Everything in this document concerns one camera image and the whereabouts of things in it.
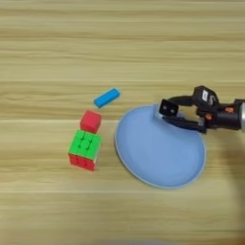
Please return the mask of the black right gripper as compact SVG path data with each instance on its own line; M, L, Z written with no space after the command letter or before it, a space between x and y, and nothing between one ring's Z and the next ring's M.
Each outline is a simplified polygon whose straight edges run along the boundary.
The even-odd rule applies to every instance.
M172 97L168 101L177 106L193 106L192 96ZM176 116L163 117L163 120L177 127L201 133L217 128L240 130L242 128L242 106L243 100L235 100L233 103L199 101L196 103L196 114L202 119L202 122L189 121Z

